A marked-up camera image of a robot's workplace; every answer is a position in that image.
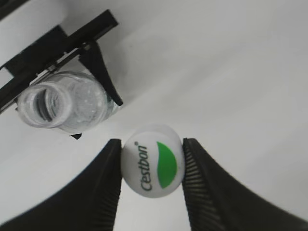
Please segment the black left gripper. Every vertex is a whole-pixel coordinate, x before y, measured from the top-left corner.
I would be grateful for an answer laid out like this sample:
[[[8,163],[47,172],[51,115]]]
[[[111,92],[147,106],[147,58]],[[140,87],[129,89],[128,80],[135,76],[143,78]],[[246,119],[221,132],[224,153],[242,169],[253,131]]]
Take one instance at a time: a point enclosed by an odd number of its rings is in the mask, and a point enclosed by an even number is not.
[[[73,58],[79,61],[97,79],[106,93],[118,105],[123,100],[109,76],[97,40],[118,26],[110,10],[106,10],[76,32],[67,35],[56,26],[29,47],[3,65],[13,79],[0,89],[0,110],[10,107],[39,74],[61,69]]]

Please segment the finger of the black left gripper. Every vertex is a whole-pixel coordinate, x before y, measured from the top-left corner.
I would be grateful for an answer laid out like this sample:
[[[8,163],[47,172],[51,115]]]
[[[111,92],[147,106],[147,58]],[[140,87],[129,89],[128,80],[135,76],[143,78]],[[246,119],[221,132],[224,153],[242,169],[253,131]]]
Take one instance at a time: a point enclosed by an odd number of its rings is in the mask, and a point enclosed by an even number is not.
[[[82,134],[73,134],[73,135],[70,135],[71,137],[73,137],[75,140],[79,140],[82,136]]]

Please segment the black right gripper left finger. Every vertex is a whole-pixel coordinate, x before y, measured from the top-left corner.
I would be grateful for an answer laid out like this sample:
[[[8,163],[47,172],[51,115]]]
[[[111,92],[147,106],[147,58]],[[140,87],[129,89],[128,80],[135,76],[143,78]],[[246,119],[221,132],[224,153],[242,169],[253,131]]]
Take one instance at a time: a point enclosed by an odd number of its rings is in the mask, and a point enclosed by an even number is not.
[[[121,193],[122,143],[111,139],[69,184],[1,225],[2,231],[112,231]]]

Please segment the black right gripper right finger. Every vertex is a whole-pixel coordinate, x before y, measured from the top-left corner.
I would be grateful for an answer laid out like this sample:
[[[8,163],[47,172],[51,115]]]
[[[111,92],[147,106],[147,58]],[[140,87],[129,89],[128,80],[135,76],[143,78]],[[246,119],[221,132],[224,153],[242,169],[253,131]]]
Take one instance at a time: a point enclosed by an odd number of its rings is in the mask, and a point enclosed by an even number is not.
[[[306,231],[308,222],[263,199],[225,171],[198,140],[182,145],[182,188],[192,231]]]

